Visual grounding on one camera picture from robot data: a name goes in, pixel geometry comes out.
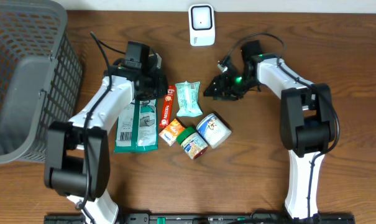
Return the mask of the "red coffee stick sachet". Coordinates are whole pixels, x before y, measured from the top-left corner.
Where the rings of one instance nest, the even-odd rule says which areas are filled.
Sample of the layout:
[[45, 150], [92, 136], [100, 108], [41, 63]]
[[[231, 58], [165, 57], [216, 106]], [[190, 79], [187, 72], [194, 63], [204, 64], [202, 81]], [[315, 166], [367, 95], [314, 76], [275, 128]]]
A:
[[167, 90], [167, 94], [165, 95], [164, 102], [163, 102], [163, 109], [162, 109], [162, 116], [159, 123], [161, 128], [166, 128], [170, 124], [170, 118], [172, 113], [173, 107], [173, 100], [176, 92], [176, 86], [170, 85]]

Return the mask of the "light teal snack packet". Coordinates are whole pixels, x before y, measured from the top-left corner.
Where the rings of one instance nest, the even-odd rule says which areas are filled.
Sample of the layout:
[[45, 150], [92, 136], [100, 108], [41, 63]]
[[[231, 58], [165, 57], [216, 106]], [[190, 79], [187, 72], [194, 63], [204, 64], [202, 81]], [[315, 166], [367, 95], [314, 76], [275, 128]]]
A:
[[179, 105], [178, 117], [197, 117], [203, 114], [198, 104], [199, 85], [200, 82], [187, 81], [175, 85]]

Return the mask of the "green white tape bag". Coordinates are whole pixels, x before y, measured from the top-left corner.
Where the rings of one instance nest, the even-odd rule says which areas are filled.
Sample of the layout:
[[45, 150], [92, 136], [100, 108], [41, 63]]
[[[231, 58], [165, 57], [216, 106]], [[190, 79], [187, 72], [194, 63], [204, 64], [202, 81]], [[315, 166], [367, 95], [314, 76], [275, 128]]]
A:
[[157, 149], [157, 100], [135, 100], [118, 117], [114, 152], [143, 153]]

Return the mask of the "orange small packet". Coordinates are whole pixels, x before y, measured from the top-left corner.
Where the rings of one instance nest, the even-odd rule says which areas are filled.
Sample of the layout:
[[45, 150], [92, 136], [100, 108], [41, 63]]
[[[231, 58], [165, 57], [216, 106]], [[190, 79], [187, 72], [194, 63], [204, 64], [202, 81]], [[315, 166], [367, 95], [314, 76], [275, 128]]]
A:
[[169, 145], [172, 146], [177, 137], [185, 130], [185, 127], [179, 122], [178, 119], [174, 119], [170, 124], [165, 127], [159, 134], [159, 136]]

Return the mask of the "white blue tub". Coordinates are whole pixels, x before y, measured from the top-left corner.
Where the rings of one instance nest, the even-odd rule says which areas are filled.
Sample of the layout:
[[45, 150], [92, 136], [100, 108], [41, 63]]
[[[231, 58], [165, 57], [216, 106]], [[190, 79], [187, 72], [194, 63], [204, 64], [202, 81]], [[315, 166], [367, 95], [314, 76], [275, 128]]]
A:
[[214, 113], [202, 119], [196, 130], [213, 149], [222, 144], [232, 133]]

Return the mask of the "green lid jar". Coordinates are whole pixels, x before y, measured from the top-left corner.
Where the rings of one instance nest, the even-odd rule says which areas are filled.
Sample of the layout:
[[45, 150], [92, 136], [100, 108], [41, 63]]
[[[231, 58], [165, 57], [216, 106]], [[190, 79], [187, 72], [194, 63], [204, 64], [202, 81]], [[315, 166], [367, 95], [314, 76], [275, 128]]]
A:
[[208, 149], [208, 144], [196, 131], [195, 128], [188, 127], [177, 137], [177, 143], [182, 147], [190, 159], [197, 159]]

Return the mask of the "grey plastic mesh basket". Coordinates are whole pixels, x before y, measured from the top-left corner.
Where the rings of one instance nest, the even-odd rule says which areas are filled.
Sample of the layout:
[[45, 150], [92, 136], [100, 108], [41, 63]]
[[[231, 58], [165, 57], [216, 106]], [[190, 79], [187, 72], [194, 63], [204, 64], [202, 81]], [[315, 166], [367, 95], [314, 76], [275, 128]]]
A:
[[73, 116], [83, 69], [54, 1], [0, 1], [0, 164], [43, 162], [48, 128]]

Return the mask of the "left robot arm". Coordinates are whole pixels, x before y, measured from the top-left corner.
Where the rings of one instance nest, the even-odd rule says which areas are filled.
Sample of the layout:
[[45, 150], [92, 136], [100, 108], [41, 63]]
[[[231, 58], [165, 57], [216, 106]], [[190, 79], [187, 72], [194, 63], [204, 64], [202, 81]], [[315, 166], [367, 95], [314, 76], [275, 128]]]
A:
[[48, 128], [44, 184], [72, 201], [85, 223], [117, 223], [119, 207], [107, 185], [110, 176], [108, 132], [134, 100], [160, 98], [167, 91], [161, 66], [112, 65], [97, 93], [68, 121]]

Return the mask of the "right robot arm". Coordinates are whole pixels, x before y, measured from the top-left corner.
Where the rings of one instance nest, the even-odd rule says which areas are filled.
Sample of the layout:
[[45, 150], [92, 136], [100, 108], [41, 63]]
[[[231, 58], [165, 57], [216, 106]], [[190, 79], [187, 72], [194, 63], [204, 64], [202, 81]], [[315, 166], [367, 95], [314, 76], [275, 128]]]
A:
[[321, 163], [340, 135], [339, 118], [327, 84], [301, 78], [278, 55], [246, 54], [239, 73], [230, 56], [204, 91], [215, 100], [239, 100], [264, 85], [280, 99], [280, 138], [288, 150], [290, 173], [284, 208], [290, 221], [312, 221], [318, 215], [316, 196]]

